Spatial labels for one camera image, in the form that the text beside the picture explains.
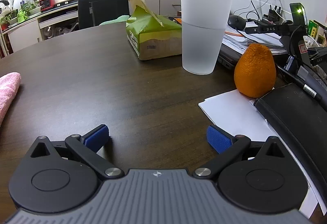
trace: stack of paper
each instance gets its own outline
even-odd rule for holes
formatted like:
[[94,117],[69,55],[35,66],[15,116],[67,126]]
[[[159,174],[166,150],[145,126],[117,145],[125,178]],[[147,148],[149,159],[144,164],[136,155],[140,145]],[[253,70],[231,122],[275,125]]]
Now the stack of paper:
[[[256,27],[257,25],[254,22],[247,22],[246,27]],[[267,46],[272,54],[283,54],[287,53],[282,43],[279,41],[281,37],[275,33],[268,34],[246,34],[245,32],[238,32],[235,29],[227,25],[223,44],[230,47],[231,49],[237,51],[238,53],[243,54],[247,47],[255,41],[259,42],[262,45]]]
[[242,134],[249,137],[252,141],[261,142],[266,141],[269,136],[278,136],[308,181],[308,193],[300,207],[300,212],[309,218],[319,202],[321,210],[325,215],[327,211],[326,205],[312,179],[292,150],[257,111],[253,103],[254,100],[251,98],[242,95],[237,90],[233,90],[207,98],[204,102],[199,103],[199,106],[215,125],[233,136]]

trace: plastic cup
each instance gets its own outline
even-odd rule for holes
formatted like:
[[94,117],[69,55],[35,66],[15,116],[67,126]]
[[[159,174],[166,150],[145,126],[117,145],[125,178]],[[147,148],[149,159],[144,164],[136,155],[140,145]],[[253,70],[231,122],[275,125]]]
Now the plastic cup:
[[215,68],[232,0],[181,0],[183,68],[210,74]]

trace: crosshair logo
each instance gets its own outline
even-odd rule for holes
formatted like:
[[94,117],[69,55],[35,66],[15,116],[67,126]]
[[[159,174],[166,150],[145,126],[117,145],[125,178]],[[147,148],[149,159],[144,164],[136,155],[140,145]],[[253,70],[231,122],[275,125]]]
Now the crosshair logo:
[[157,178],[160,177],[162,175],[162,173],[160,171],[156,171],[154,173],[152,173],[154,176],[156,176]]

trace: red and white sticker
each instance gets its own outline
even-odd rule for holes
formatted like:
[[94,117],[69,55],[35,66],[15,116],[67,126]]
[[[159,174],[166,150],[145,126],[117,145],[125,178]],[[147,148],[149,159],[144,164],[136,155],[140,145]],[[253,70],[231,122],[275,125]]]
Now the red and white sticker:
[[300,49],[300,52],[301,52],[301,53],[306,53],[306,52],[308,52],[308,50],[307,50],[305,44],[301,44],[301,45],[299,45],[299,49]]

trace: mint green cloth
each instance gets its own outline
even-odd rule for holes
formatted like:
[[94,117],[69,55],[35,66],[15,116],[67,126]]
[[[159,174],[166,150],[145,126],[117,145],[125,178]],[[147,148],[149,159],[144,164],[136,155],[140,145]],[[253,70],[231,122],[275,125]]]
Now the mint green cloth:
[[118,17],[118,18],[115,19],[115,20],[111,20],[111,21],[103,22],[103,23],[100,24],[100,26],[107,25],[107,24],[118,23],[118,22],[126,22],[126,20],[127,20],[129,17],[130,17],[129,15],[122,15],[122,16]]

